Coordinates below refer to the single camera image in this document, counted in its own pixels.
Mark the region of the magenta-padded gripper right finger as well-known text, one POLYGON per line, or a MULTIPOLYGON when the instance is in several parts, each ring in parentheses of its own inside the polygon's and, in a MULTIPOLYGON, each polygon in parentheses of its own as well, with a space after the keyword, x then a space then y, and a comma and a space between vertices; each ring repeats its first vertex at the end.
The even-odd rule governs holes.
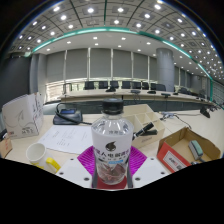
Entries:
POLYGON ((131 148, 127 171, 127 186, 141 188, 167 175, 165 168, 155 157, 147 157, 135 147, 131 148))

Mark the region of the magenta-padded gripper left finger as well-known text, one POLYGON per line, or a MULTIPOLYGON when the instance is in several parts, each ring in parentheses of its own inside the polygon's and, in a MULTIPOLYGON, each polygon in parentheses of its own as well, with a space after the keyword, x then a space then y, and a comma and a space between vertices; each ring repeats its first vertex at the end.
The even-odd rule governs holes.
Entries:
POLYGON ((96 188, 98 177, 93 147, 66 161, 56 175, 84 188, 96 188))

